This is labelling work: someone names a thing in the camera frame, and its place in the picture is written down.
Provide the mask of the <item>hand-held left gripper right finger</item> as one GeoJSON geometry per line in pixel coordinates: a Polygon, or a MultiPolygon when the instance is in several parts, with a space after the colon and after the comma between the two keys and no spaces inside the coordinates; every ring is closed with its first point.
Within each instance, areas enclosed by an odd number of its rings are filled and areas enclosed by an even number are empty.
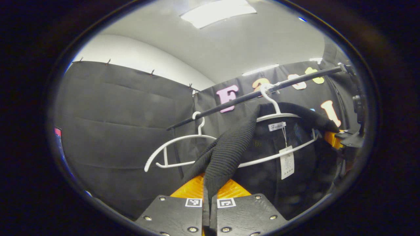
{"type": "Polygon", "coordinates": [[[263,236],[288,221],[262,193],[229,180],[212,199],[209,230],[216,236],[263,236]]]}

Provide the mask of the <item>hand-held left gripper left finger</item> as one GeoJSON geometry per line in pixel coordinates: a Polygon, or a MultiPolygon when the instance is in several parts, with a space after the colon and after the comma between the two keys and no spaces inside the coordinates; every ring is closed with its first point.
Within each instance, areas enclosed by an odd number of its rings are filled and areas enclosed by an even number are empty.
{"type": "Polygon", "coordinates": [[[135,224],[160,236],[204,236],[203,174],[170,196],[157,196],[135,224]]]}

